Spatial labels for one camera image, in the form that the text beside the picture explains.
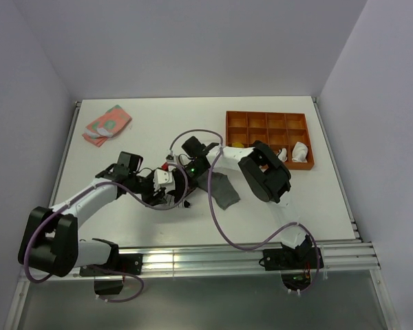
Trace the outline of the grey sock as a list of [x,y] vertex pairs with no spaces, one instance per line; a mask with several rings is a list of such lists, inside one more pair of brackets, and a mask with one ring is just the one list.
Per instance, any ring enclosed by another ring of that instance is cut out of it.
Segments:
[[226,210],[240,201],[240,196],[234,189],[228,176],[222,173],[212,173],[211,195],[222,210]]

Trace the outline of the white black striped sock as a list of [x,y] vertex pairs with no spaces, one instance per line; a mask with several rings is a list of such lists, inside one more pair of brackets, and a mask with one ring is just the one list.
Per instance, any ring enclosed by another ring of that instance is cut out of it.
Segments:
[[160,210],[169,210],[173,208],[190,209],[191,203],[186,199],[176,200],[174,193],[165,193],[162,198],[162,204],[158,206]]

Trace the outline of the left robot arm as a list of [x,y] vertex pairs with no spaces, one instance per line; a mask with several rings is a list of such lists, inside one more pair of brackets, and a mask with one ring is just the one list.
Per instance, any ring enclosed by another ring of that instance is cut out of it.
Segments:
[[142,161],[139,155],[122,152],[116,163],[73,197],[50,208],[34,208],[18,252],[18,262],[25,271],[34,268],[48,276],[64,277],[75,267],[95,265],[104,274],[117,272],[119,246],[104,239],[81,241],[78,230],[102,207],[124,194],[151,208],[165,202],[165,194],[176,188],[173,173],[157,168],[142,176]]

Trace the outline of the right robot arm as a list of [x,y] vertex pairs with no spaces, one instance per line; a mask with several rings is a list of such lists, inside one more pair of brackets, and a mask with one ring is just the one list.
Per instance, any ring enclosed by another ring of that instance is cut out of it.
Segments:
[[[256,141],[249,148],[223,146],[220,143],[205,145],[192,136],[182,150],[190,162],[184,165],[190,187],[204,186],[208,193],[212,220],[220,236],[239,250],[256,250],[275,237],[279,237],[287,265],[298,268],[308,259],[308,253],[316,247],[312,234],[298,222],[298,216],[290,206],[290,171],[267,144]],[[264,202],[275,217],[282,221],[280,229],[261,243],[251,247],[238,245],[227,237],[220,227],[213,203],[227,209],[240,197],[226,175],[215,172],[216,168],[239,171],[254,196]]]

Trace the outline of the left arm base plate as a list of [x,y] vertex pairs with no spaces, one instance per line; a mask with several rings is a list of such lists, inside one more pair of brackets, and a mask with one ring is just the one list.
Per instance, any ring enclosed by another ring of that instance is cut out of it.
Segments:
[[120,254],[115,266],[108,268],[102,265],[81,267],[80,276],[115,276],[119,273],[141,275],[143,254]]

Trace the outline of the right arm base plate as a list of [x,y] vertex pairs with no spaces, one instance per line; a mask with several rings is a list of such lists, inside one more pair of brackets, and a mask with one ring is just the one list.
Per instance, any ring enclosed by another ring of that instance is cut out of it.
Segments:
[[295,251],[286,248],[265,249],[262,251],[262,258],[259,260],[266,271],[285,271],[285,270],[316,270],[317,266],[322,269],[324,261],[321,250],[315,249],[307,251],[303,256],[298,255]]

